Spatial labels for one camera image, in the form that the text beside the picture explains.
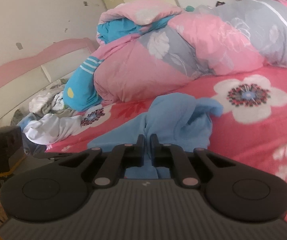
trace blue cloth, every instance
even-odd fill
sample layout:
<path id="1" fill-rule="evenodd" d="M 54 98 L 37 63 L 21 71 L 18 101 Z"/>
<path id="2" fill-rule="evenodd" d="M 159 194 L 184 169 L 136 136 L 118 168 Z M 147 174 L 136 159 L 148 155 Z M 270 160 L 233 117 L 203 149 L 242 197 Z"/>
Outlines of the blue cloth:
<path id="1" fill-rule="evenodd" d="M 98 38 L 107 44 L 128 34 L 138 33 L 143 35 L 147 32 L 165 27 L 168 21 L 173 17 L 172 15 L 153 22 L 149 28 L 145 28 L 147 25 L 137 25 L 128 18 L 113 20 L 97 26 L 97 31 L 100 34 Z"/>
<path id="2" fill-rule="evenodd" d="M 87 146 L 101 147 L 104 152 L 111 151 L 119 144 L 135 144 L 139 134 L 146 137 L 149 145 L 150 136 L 155 133 L 160 143 L 176 144 L 185 151 L 192 152 L 196 147 L 208 147 L 212 133 L 209 114 L 221 116 L 222 110 L 222 105 L 210 98 L 195 99 L 181 93 L 160 96 L 152 102 L 146 113 L 97 137 Z M 129 179 L 169 178 L 167 168 L 152 166 L 150 149 L 146 149 L 144 165 L 128 168 L 125 176 Z"/>
<path id="3" fill-rule="evenodd" d="M 28 123 L 30 121 L 35 121 L 35 120 L 39 120 L 39 119 L 40 118 L 35 116 L 34 113 L 29 113 L 27 116 L 22 118 L 22 120 L 20 122 L 18 122 L 17 126 L 20 126 L 21 131 L 23 131 L 23 129 L 28 125 Z"/>
<path id="4" fill-rule="evenodd" d="M 82 112 L 101 102 L 102 98 L 94 88 L 93 74 L 102 62 L 103 60 L 89 56 L 80 67 L 76 69 L 63 91 L 63 101 L 65 105 Z"/>

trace blue striped fabric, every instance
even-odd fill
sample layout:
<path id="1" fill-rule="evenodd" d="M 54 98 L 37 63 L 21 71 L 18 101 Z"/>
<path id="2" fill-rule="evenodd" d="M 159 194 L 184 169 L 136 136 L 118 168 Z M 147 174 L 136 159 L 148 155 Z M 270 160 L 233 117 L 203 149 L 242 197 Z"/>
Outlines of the blue striped fabric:
<path id="1" fill-rule="evenodd" d="M 85 111 L 99 104 L 102 98 L 93 85 L 93 74 L 103 62 L 96 57 L 89 56 L 68 80 L 63 92 L 63 101 L 77 111 Z"/>

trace black speaker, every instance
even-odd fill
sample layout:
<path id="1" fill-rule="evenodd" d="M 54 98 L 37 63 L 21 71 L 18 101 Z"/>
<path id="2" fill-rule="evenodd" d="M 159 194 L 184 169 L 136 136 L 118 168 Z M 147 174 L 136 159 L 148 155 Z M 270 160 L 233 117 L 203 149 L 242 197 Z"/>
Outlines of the black speaker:
<path id="1" fill-rule="evenodd" d="M 6 126 L 0 128 L 0 188 L 13 176 L 13 171 L 25 158 L 21 128 Z"/>

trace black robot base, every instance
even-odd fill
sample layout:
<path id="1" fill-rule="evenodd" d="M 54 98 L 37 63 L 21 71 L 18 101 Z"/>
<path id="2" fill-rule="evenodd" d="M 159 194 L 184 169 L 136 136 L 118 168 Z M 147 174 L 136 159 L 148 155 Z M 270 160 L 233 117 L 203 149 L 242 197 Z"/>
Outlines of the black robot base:
<path id="1" fill-rule="evenodd" d="M 98 147 L 9 179 L 4 240 L 285 240 L 287 184 L 203 148 L 184 152 L 152 135 L 155 167 L 171 179 L 124 179 L 146 144 Z"/>

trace flower print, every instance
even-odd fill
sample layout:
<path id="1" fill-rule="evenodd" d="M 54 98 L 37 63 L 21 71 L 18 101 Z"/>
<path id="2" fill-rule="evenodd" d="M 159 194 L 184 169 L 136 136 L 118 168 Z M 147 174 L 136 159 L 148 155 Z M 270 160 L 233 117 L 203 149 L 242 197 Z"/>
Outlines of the flower print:
<path id="1" fill-rule="evenodd" d="M 62 148 L 61 152 L 65 153 L 65 152 L 67 152 L 71 147 L 72 147 L 72 145 L 68 145 L 68 146 Z"/>
<path id="2" fill-rule="evenodd" d="M 271 115 L 271 107 L 287 104 L 287 93 L 271 87 L 270 81 L 261 75 L 246 77 L 243 81 L 227 79 L 213 87 L 217 95 L 212 97 L 223 105 L 223 113 L 232 111 L 237 122 L 250 124 Z"/>
<path id="3" fill-rule="evenodd" d="M 240 39 L 242 33 L 246 39 Z M 231 22 L 223 23 L 219 28 L 219 42 L 235 52 L 241 52 L 245 47 L 250 46 L 250 27 L 241 19 L 233 18 Z"/>
<path id="4" fill-rule="evenodd" d="M 98 105 L 88 109 L 87 112 L 83 115 L 81 128 L 74 132 L 72 135 L 77 135 L 89 127 L 96 127 L 106 122 L 111 117 L 110 111 L 113 105 L 115 104 L 111 104 L 105 107 Z"/>
<path id="5" fill-rule="evenodd" d="M 144 101 L 139 101 L 131 104 L 124 105 L 125 108 L 122 109 L 119 114 L 117 115 L 117 118 L 123 117 L 123 118 L 132 118 L 137 116 L 142 109 L 147 110 L 148 106 L 146 106 Z"/>
<path id="6" fill-rule="evenodd" d="M 278 26 L 274 24 L 269 32 L 269 39 L 273 44 L 275 44 L 278 38 L 279 38 Z"/>
<path id="7" fill-rule="evenodd" d="M 148 41 L 148 51 L 150 55 L 162 59 L 169 51 L 169 38 L 165 32 L 153 32 Z"/>

